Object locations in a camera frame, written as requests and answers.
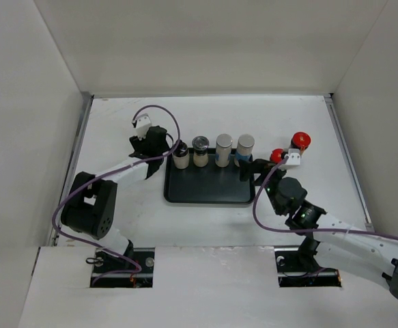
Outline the silver-cap shaker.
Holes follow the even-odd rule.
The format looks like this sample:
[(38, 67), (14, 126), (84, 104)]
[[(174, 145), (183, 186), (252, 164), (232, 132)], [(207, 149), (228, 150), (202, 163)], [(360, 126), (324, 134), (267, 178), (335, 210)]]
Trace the silver-cap shaker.
[(240, 161), (249, 161), (254, 145), (255, 139), (252, 135), (243, 134), (239, 136), (234, 155), (234, 163), (237, 167), (240, 166)]
[(223, 133), (216, 138), (215, 163), (218, 167), (226, 167), (230, 162), (233, 139)]

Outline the black-cap white bottle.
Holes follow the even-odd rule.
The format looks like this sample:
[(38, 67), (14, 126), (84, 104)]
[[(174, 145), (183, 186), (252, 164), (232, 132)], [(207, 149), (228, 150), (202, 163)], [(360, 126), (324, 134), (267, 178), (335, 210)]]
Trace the black-cap white bottle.
[(189, 166), (189, 149), (188, 145), (182, 140), (172, 154), (173, 163), (178, 169), (186, 169)]

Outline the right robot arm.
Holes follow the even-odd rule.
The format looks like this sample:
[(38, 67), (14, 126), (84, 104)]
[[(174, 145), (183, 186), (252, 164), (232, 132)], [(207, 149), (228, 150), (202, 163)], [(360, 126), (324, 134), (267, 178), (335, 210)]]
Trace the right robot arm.
[(373, 282), (398, 300), (398, 236), (353, 228), (307, 201), (307, 190), (281, 169), (285, 160), (240, 161), (240, 180), (259, 174), (274, 213), (286, 218), (283, 233), (303, 237), (297, 253), (304, 270), (330, 268)]

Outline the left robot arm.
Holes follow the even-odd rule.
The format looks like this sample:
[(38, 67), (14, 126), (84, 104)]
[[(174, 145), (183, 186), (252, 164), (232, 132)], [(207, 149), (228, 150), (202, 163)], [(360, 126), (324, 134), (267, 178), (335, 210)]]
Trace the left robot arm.
[(89, 242), (113, 251), (110, 264), (118, 272), (133, 265), (132, 242), (113, 226), (117, 190), (150, 178), (163, 163), (162, 155), (170, 150), (167, 130), (151, 126), (146, 136), (130, 138), (134, 152), (130, 158), (111, 168), (114, 174), (97, 181), (94, 174), (78, 173), (71, 191), (85, 188), (68, 200), (61, 212), (60, 222), (74, 232), (87, 235)]

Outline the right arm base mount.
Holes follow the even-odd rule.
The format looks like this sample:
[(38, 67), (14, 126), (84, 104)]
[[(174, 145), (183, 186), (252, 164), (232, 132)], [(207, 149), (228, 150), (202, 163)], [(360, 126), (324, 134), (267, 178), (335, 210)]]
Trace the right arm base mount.
[(318, 242), (306, 238), (299, 246), (274, 248), (281, 288), (341, 287), (338, 270), (322, 267), (314, 260), (317, 246)]

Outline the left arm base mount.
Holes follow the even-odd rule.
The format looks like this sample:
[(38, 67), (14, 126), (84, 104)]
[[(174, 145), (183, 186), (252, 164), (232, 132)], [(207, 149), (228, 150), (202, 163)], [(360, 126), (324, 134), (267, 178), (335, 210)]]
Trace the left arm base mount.
[(154, 248), (134, 248), (129, 256), (141, 266), (138, 273), (136, 266), (111, 254), (96, 250), (93, 257), (85, 262), (91, 265), (91, 288), (151, 288), (155, 269)]

